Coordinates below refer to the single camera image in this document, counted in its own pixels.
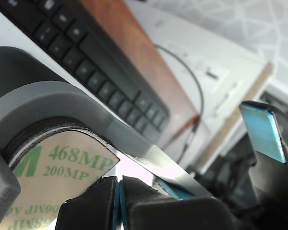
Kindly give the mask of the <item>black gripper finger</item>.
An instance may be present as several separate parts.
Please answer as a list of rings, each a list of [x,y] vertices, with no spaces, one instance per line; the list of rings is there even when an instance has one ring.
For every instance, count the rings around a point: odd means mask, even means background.
[[[123,176],[120,181],[121,220],[125,230],[130,230],[129,215],[131,208],[138,203],[157,201],[178,201],[164,195],[138,178]]]
[[[116,176],[98,179],[79,196],[60,207],[59,230],[115,230],[118,220]]]

